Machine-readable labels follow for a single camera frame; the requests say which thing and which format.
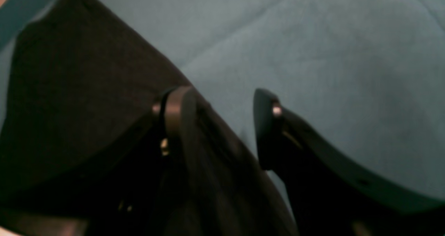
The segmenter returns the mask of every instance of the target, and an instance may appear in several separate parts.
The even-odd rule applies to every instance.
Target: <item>blue-gray floor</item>
[[[445,200],[445,0],[101,1],[253,152],[264,87],[358,163]],[[12,49],[0,54],[2,102]]]

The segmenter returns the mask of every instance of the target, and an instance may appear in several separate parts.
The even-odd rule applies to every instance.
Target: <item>black fabric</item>
[[[88,162],[163,90],[188,84],[97,0],[59,0],[17,39],[0,137],[0,200]],[[161,192],[175,195],[159,199],[148,234],[296,235],[273,183],[202,97],[196,122],[193,171],[200,177],[165,177]]]

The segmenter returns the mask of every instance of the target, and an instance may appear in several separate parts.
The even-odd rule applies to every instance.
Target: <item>metal rivet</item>
[[[279,106],[274,106],[274,107],[272,108],[272,113],[273,113],[273,115],[274,115],[275,117],[280,117],[281,114],[283,113],[283,111],[281,111],[281,107],[279,107]]]
[[[161,141],[161,152],[162,152],[162,156],[167,156],[170,154],[170,152],[168,151],[168,140],[167,138],[163,139]]]

